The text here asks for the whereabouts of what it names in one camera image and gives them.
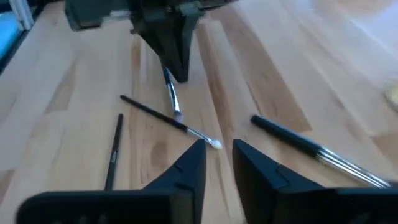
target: silver ferrule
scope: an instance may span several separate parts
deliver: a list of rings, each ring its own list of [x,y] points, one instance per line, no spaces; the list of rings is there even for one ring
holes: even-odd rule
[[[172,101],[172,106],[173,106],[173,111],[174,113],[181,113],[180,111],[180,104],[178,103],[177,99],[177,94],[175,94],[174,86],[173,83],[169,83],[167,85],[167,88],[169,89],[169,96]]]
[[[346,174],[352,175],[356,179],[369,185],[373,185],[379,188],[388,188],[391,186],[388,182],[381,179],[380,177],[377,177],[369,171],[346,161],[345,159],[341,158],[340,156],[325,147],[323,147],[323,150],[321,150],[317,154],[317,159],[322,163],[343,171]]]
[[[198,138],[204,139],[208,144],[213,145],[213,140],[211,138],[209,138],[208,136],[205,136],[202,133],[199,133],[199,132],[189,129],[189,128],[187,129],[187,133],[191,134],[193,136],[196,136]]]

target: wooden desk surface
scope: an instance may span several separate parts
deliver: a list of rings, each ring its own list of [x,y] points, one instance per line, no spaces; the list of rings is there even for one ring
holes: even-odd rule
[[[398,75],[398,3],[345,2],[241,0],[199,23],[189,83],[176,89],[184,122],[225,145],[208,149],[203,223],[243,222],[234,138],[324,186],[359,186],[253,127],[252,114],[398,179],[398,115],[382,95]],[[118,113],[117,189],[142,188],[195,141],[118,100],[171,115],[159,59],[130,27],[74,33],[63,3],[39,17],[0,76],[0,223],[38,192],[102,189]]]

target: wooden table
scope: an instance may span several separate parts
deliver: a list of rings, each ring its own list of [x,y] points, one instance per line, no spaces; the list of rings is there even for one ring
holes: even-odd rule
[[[387,179],[397,179],[398,115],[383,86],[398,74],[398,3],[241,0],[203,18],[190,80],[176,84],[184,123],[208,149],[203,223],[242,223],[231,170],[240,138],[327,187],[360,183],[249,123],[261,114]],[[72,32],[49,4],[0,76],[0,223],[48,190],[102,189],[118,113],[126,117],[116,189],[140,189],[194,141],[120,94],[171,115],[159,59],[128,21]]]

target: white bristle tip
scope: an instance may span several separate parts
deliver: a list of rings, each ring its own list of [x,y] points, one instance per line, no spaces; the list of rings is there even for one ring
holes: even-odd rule
[[[223,149],[223,145],[222,145],[221,142],[219,142],[218,140],[214,140],[214,141],[211,143],[211,146],[212,146],[213,148],[215,148],[215,149],[219,149],[219,150]]]

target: wood grain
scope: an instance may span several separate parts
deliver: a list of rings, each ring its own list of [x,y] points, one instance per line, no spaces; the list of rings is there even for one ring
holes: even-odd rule
[[[0,223],[48,190],[101,190],[116,119],[125,122],[115,189],[141,189],[195,142],[125,104],[172,115],[160,62],[129,21],[72,32],[49,4],[0,76]],[[364,185],[250,124],[261,114],[386,179],[398,180],[395,1],[244,0],[211,11],[192,41],[190,78],[175,83],[184,123],[208,148],[203,223],[244,223],[231,168],[240,138],[326,187]]]

